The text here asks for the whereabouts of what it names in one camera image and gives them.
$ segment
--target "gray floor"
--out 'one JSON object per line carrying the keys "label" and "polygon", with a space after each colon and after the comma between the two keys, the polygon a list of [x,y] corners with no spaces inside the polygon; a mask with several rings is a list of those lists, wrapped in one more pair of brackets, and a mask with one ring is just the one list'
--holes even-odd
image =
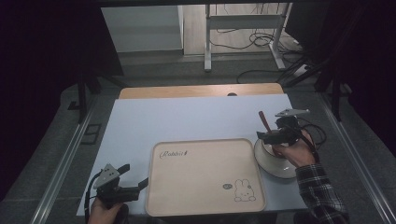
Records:
{"label": "gray floor", "polygon": [[[203,57],[183,57],[177,54],[122,54],[120,60],[125,76],[118,77],[118,79],[133,87],[234,84],[238,74],[244,71],[276,70],[269,53],[215,56],[211,73],[204,72]],[[278,76],[277,72],[252,73],[241,77],[240,81],[242,83],[274,82]],[[99,138],[94,145],[79,145],[62,187],[49,211],[47,223],[84,223],[83,217],[76,217],[78,204],[105,132],[111,108],[120,93],[120,88],[116,85],[101,78],[100,81],[103,90],[96,95],[96,104],[90,121],[90,124],[102,125]],[[310,109],[311,114],[305,117],[323,128],[328,135],[328,141],[320,149],[319,155],[334,187],[346,203],[351,223],[382,223],[382,218],[371,196],[350,162],[345,146],[325,115],[320,96],[313,89],[314,81],[315,78],[312,77],[284,91],[288,94],[294,108]],[[28,223],[32,219],[52,174],[78,127],[78,112],[67,110],[69,104],[77,100],[77,93],[76,86],[64,91],[58,113],[35,155],[30,159],[7,197],[0,202],[1,223]],[[391,178],[396,171],[395,158],[355,113],[346,97],[342,98],[340,108],[342,124],[351,141],[359,150],[391,207],[396,207],[396,180]],[[82,142],[90,140],[90,137],[86,135]],[[292,223],[292,215],[292,211],[281,213],[276,223]],[[134,223],[144,221],[142,217],[134,218]]]}

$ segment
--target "metal frame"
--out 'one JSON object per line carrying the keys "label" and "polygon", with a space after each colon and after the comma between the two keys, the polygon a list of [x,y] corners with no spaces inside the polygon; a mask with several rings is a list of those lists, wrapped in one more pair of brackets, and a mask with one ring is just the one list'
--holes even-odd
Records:
{"label": "metal frame", "polygon": [[274,56],[277,68],[285,70],[282,56],[277,50],[279,38],[282,34],[283,25],[285,24],[286,14],[289,10],[289,4],[286,3],[280,15],[225,15],[210,16],[210,5],[205,6],[206,13],[206,40],[205,40],[205,71],[212,70],[212,53],[210,45],[210,31],[217,29],[276,29],[274,41],[271,41],[269,47]]}
{"label": "metal frame", "polygon": [[88,123],[90,122],[93,108],[96,103],[96,99],[97,96],[93,95],[92,101],[89,105],[87,116],[85,116],[84,120],[77,126],[73,138],[70,141],[64,155],[62,156],[62,159],[59,162],[56,171],[53,173],[52,179],[50,180],[47,189],[44,192],[44,195],[41,198],[41,201],[38,204],[38,207],[35,210],[32,219],[30,220],[31,224],[46,223],[47,218],[50,214],[50,210],[53,204],[55,203],[56,197],[58,196],[62,183],[64,182],[67,172],[69,171],[70,165],[74,159],[79,143],[81,142],[82,136],[84,135]]}

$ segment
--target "white table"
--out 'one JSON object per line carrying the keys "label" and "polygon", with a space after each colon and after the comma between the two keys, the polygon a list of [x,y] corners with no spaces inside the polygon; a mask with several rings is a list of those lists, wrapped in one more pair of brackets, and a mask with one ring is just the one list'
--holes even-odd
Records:
{"label": "white table", "polygon": [[[252,93],[253,95],[241,95],[239,92],[243,94],[247,90],[255,89],[268,91],[268,88],[276,90],[276,85],[180,87],[194,94],[198,92],[198,95],[200,89],[219,89],[214,92],[228,90],[236,92],[238,96],[188,97],[188,94],[181,94],[182,98],[163,98],[166,97],[164,92],[172,92],[169,88],[141,89],[146,92],[161,92],[162,98],[124,99],[121,96],[114,104],[90,180],[107,163],[111,163],[115,168],[130,163],[131,170],[120,177],[120,186],[137,186],[138,182],[149,176],[151,150],[159,142],[246,138],[254,145],[257,140],[256,131],[265,131],[258,112],[262,110],[271,129],[275,129],[275,114],[291,108],[290,101],[283,93],[256,92]],[[238,87],[244,88],[245,91],[238,90]],[[263,169],[261,176],[267,200],[263,212],[306,209],[295,178],[281,179],[269,175]],[[130,214],[146,215],[145,202],[144,189],[138,201],[128,203]],[[78,216],[83,215],[82,202]]]}

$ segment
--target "white bowl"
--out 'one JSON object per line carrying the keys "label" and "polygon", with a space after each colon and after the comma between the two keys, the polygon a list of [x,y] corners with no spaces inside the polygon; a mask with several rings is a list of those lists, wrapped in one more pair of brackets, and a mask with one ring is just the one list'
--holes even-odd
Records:
{"label": "white bowl", "polygon": [[296,176],[296,167],[287,159],[276,157],[272,146],[265,145],[261,139],[258,139],[254,145],[254,155],[260,167],[270,175],[285,179]]}

